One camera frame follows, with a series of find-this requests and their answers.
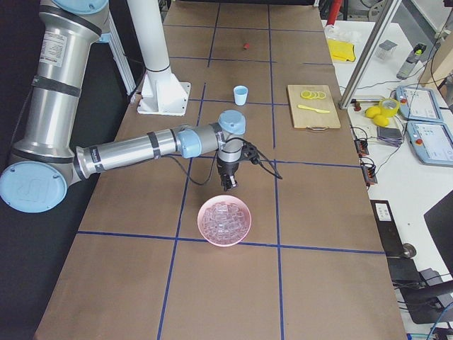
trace light blue cup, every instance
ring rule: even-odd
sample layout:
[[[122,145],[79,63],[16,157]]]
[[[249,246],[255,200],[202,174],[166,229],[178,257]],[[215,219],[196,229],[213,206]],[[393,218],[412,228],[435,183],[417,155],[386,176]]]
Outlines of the light blue cup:
[[[234,92],[234,103],[242,106],[247,101],[248,89],[245,86],[238,85],[233,89]]]

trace yellow tape roll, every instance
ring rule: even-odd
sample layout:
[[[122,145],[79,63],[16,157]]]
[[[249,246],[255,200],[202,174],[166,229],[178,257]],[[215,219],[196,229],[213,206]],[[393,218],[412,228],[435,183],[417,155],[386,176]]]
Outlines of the yellow tape roll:
[[[381,114],[384,117],[393,117],[398,112],[399,101],[396,101],[393,98],[382,99],[379,102],[379,107],[381,108]]]

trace pink bowl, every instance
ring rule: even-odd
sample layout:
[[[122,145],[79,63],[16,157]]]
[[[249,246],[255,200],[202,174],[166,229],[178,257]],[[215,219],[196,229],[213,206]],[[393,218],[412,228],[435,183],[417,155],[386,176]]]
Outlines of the pink bowl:
[[[202,205],[197,223],[201,235],[209,243],[219,247],[230,247],[247,236],[252,217],[243,201],[230,195],[219,195]]]

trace black strap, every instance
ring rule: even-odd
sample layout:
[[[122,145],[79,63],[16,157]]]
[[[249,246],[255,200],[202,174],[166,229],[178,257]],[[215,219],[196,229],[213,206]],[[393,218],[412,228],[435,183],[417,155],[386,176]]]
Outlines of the black strap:
[[[88,28],[89,30],[92,30],[94,33],[96,33],[99,36],[101,36],[101,34],[102,34],[102,30],[95,24],[89,22],[88,20],[81,18],[80,16],[76,16],[75,14],[72,14],[68,11],[64,11],[60,8],[41,5],[40,13],[49,13],[49,14],[54,14],[56,16],[61,16],[62,18],[68,19],[70,21],[73,21],[75,23],[78,23],[79,25],[82,25],[82,26]]]
[[[148,138],[151,142],[151,146],[153,147],[154,158],[161,158],[161,150],[159,149],[159,142],[157,141],[156,134],[154,132],[150,132],[148,133]]]
[[[224,131],[222,127],[220,126],[219,123],[212,123],[210,124],[212,126],[212,129],[214,130],[215,137],[217,138],[217,144],[223,145],[225,144],[225,136],[224,136]]]
[[[42,163],[55,163],[55,164],[68,164],[72,163],[73,157],[52,157],[52,156],[41,156],[40,154],[32,154],[31,152],[25,152],[16,148],[11,149],[11,153],[16,156],[29,159],[31,161],[37,161]]]
[[[70,96],[77,98],[80,98],[81,93],[81,89],[78,89],[75,86],[67,85],[60,81],[45,78],[43,76],[34,76],[31,86],[38,87],[39,89],[69,94]]]

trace blue joint cap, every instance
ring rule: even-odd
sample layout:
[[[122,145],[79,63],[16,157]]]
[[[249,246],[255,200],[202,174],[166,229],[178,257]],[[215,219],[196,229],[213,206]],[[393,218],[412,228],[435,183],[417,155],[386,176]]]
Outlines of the blue joint cap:
[[[54,4],[73,14],[86,15],[102,11],[108,0],[52,0]]]
[[[0,176],[0,196],[24,213],[52,209],[66,196],[67,183],[56,168],[38,161],[10,165]]]
[[[178,139],[181,143],[180,151],[184,158],[201,155],[201,140],[194,130],[189,129],[178,132]]]
[[[236,110],[226,110],[219,116],[220,127],[233,134],[243,135],[246,133],[246,118]]]
[[[109,33],[102,33],[101,37],[96,42],[97,43],[101,43],[101,44],[108,44],[110,42],[111,38],[112,38],[112,34],[110,32]]]

